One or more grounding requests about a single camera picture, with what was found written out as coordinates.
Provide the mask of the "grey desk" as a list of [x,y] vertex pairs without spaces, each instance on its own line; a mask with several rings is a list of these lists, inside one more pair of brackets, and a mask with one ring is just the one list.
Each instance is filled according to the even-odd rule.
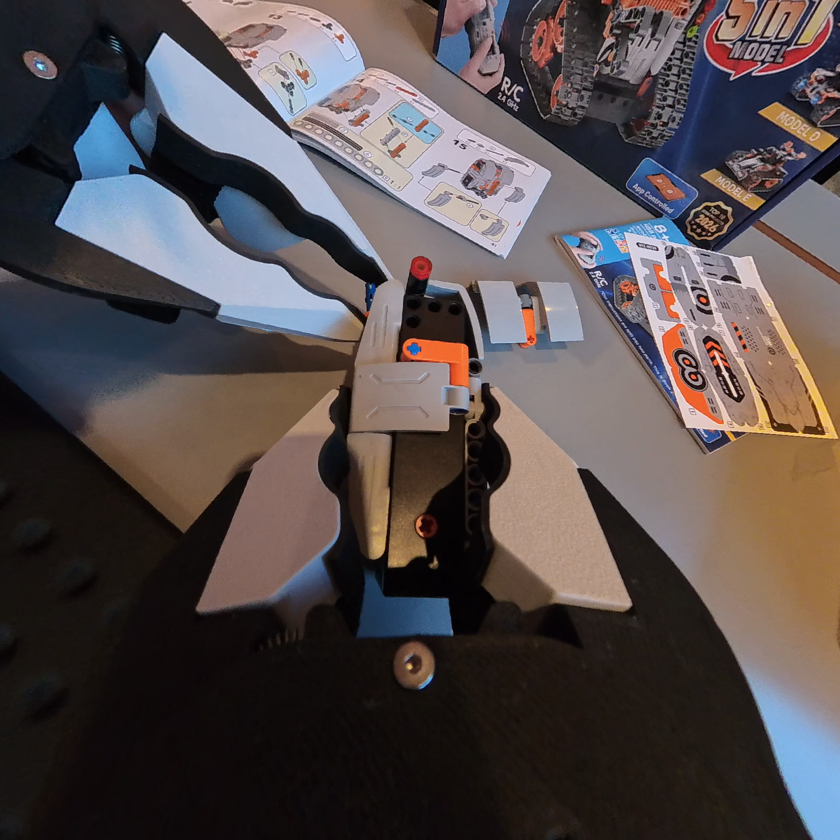
[[[409,258],[432,255],[419,235],[403,231],[389,267],[351,216],[391,275],[378,285],[307,239],[269,253],[240,243],[216,211],[221,188],[154,152],[158,119],[145,92],[146,81],[143,108],[136,96],[111,108],[143,173],[183,189],[219,237],[277,258],[306,289],[344,303],[360,320],[360,343],[369,289],[406,281]],[[23,279],[41,304],[28,342],[46,337],[55,312],[97,313],[128,329],[131,349],[143,339],[142,372],[155,362],[170,379],[176,362],[190,362],[178,368],[190,374],[232,374],[255,369],[245,350],[256,361],[270,350],[324,350],[192,310],[153,320]],[[267,606],[196,610],[256,462],[183,536],[218,528],[196,615],[263,621],[249,655],[207,681],[164,734],[206,806],[209,837],[199,838],[810,837],[728,640],[589,470],[578,473],[631,607],[523,611],[488,593],[488,605],[457,615],[447,598],[384,594],[360,547],[350,465],[363,564],[352,633],[338,602],[315,605],[302,631]]]

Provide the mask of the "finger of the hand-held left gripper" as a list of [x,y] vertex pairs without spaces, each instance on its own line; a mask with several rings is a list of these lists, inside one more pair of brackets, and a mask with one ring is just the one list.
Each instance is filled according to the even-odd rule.
[[391,275],[300,144],[168,35],[145,63],[154,152],[212,187],[228,233],[265,253],[300,239],[378,285]]
[[337,341],[361,321],[341,301],[306,289],[275,257],[219,237],[184,197],[142,174],[75,184],[56,225],[219,305],[217,320]]

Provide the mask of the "blue manual booklet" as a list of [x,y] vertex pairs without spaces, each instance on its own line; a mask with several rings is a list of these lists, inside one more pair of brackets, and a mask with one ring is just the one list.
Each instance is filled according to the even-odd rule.
[[674,389],[656,345],[628,253],[629,235],[643,235],[675,245],[688,245],[687,238],[667,217],[556,235],[554,240],[576,260],[593,295],[633,350],[639,363],[669,400],[675,414],[679,415]]

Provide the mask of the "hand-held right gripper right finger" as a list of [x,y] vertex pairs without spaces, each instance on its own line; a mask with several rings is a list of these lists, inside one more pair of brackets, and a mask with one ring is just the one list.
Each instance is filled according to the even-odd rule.
[[523,611],[552,603],[626,611],[632,601],[573,460],[500,389],[494,428],[507,478],[490,497],[485,589]]

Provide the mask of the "grey curved panel block piece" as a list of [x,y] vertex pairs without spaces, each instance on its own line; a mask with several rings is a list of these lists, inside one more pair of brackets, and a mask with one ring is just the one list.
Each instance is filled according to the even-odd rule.
[[509,280],[474,282],[485,312],[491,343],[534,346],[540,334],[551,342],[584,338],[572,287],[567,282],[530,282],[517,287]]

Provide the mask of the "grey building block model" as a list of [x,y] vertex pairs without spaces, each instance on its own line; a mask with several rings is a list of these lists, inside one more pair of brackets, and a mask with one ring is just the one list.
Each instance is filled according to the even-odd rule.
[[346,439],[350,503],[384,594],[443,597],[459,615],[490,603],[490,494],[510,458],[481,380],[474,305],[432,273],[417,256],[406,281],[369,289]]

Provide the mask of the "white instruction booklet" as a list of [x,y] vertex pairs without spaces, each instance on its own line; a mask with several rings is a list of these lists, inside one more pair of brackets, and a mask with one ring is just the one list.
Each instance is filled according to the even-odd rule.
[[293,136],[405,205],[507,257],[550,173],[465,126],[387,70],[319,10],[192,1]]

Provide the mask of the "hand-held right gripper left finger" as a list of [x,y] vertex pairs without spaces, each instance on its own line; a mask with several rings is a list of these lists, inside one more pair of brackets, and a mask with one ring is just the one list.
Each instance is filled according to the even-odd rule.
[[350,515],[350,389],[330,391],[252,468],[196,605],[273,608],[291,631],[338,602],[360,622],[363,564]]

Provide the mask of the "blue toy robot kit box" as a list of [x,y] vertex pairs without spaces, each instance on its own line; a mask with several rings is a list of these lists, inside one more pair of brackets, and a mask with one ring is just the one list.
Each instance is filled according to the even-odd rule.
[[694,245],[838,156],[836,1],[440,2],[434,52]]

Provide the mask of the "grey orange sticker sheet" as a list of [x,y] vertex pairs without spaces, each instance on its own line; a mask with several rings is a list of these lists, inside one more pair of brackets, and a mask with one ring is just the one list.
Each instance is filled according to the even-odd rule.
[[687,427],[837,437],[752,258],[640,234],[626,244]]

